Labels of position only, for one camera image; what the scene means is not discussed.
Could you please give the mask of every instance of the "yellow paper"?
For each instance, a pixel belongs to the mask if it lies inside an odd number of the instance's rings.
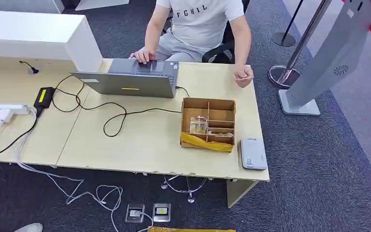
[[[195,229],[173,229],[163,227],[152,227],[147,232],[235,232],[235,230],[195,230]]]
[[[206,142],[203,139],[193,136],[191,134],[181,133],[181,142],[186,142],[195,146],[203,147],[215,151],[232,151],[234,147],[231,144],[219,143],[219,142]]]

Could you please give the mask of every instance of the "wooden desk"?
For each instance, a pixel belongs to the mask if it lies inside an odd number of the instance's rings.
[[[243,137],[262,138],[254,86],[239,88],[232,79],[231,66],[181,63],[179,68],[177,85],[186,88],[191,97],[235,100],[236,141]],[[175,99],[100,95],[88,87],[85,90],[89,93],[85,107],[117,102],[126,107],[128,112],[149,108],[180,111],[183,97],[186,97],[186,93],[180,89]],[[57,165],[238,179],[237,182],[227,182],[229,207],[256,183],[270,179],[268,170],[260,172],[243,169],[237,146],[231,153],[180,147],[181,114],[153,111],[129,115],[118,136],[106,137],[103,134],[105,121],[123,112],[115,105],[94,111],[82,110]],[[107,126],[107,132],[117,132],[121,119],[113,120]]]
[[[40,88],[55,87],[69,72],[75,70],[71,61],[21,60],[39,67],[41,72],[30,75],[27,65],[20,64],[18,58],[0,58],[0,103],[22,103],[32,107]],[[70,78],[64,82],[62,89],[75,91],[81,86],[79,80]],[[87,93],[85,89],[79,96],[84,99]],[[62,109],[76,106],[74,97],[65,94],[56,94],[55,101]],[[64,114],[53,106],[45,110],[23,149],[21,160],[25,163],[56,165],[79,112],[80,109]],[[0,130],[0,150],[27,131],[33,121],[32,114],[13,116],[11,122]],[[12,149],[0,154],[0,161],[15,162]]]

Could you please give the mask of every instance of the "man's left hand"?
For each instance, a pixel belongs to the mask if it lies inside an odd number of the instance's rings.
[[[245,88],[254,78],[254,72],[249,66],[236,64],[234,66],[234,76],[237,85],[241,88]]]

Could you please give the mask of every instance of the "white power bank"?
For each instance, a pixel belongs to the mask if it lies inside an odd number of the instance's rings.
[[[264,141],[262,139],[241,139],[239,152],[243,168],[262,171],[268,168]]]

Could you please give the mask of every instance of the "floor socket cover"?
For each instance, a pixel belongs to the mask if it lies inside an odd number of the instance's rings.
[[[128,204],[126,212],[126,222],[142,223],[144,215],[144,204]]]
[[[153,221],[154,222],[169,222],[171,220],[171,204],[170,203],[154,203]]]

